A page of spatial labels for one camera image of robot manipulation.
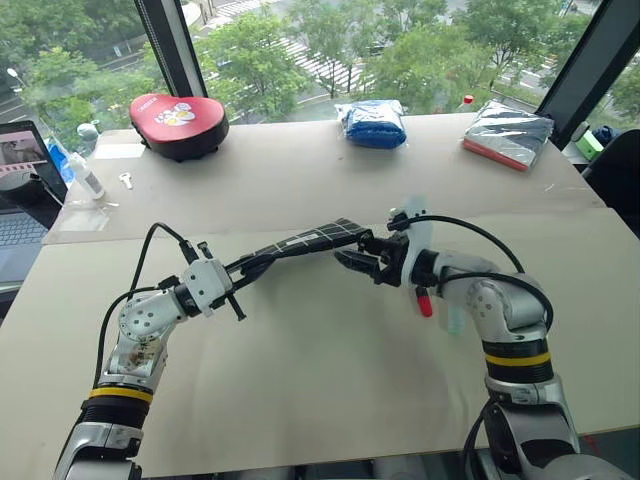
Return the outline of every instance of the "green box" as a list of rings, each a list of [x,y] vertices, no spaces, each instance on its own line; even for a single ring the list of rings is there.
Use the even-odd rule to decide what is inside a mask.
[[[600,142],[596,140],[596,137],[593,136],[591,130],[587,130],[585,134],[580,137],[580,140],[576,142],[576,147],[580,150],[584,158],[590,162],[593,162],[604,148]]]

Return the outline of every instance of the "black chair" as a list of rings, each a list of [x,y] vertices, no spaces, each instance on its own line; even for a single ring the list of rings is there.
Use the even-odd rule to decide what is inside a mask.
[[[612,140],[582,176],[640,238],[640,130]]]

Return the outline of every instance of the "white bottle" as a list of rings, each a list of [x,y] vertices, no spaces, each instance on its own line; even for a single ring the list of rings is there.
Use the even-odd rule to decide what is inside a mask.
[[[473,112],[473,95],[465,95],[455,113]]]
[[[73,173],[75,173],[78,183],[80,183],[80,185],[89,192],[91,198],[97,200],[104,195],[104,188],[102,188],[102,184],[93,174],[87,165],[87,161],[82,158],[82,155],[76,152],[72,153],[69,157],[69,166],[71,167],[71,170],[73,170]]]

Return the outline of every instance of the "crosswalk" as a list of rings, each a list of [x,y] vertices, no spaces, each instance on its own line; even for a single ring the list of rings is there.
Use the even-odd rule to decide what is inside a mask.
[[[307,53],[308,47],[306,45],[285,37],[281,38],[278,43],[291,55],[294,63],[298,67],[306,70],[318,83],[320,83],[321,77],[329,78],[331,76],[332,62],[323,62],[318,58],[318,55],[309,57]],[[352,90],[355,89],[356,86],[358,86],[358,80],[360,80],[361,75],[362,68],[354,65],[351,68],[351,80],[349,80],[349,68],[339,62],[335,65],[335,80],[338,90],[346,92],[349,87],[351,87]],[[359,88],[361,90],[369,88],[372,83],[373,79],[367,78],[365,82],[359,85]]]
[[[260,8],[262,5],[279,2],[280,0],[245,0],[243,2],[225,3],[216,7],[218,15],[225,17],[234,17],[241,13],[248,12]]]

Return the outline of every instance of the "blue plastic bag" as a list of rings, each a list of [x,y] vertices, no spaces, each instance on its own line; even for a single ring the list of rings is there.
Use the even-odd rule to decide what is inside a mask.
[[[407,139],[398,100],[366,100],[336,105],[336,109],[345,135],[353,143],[391,149]]]

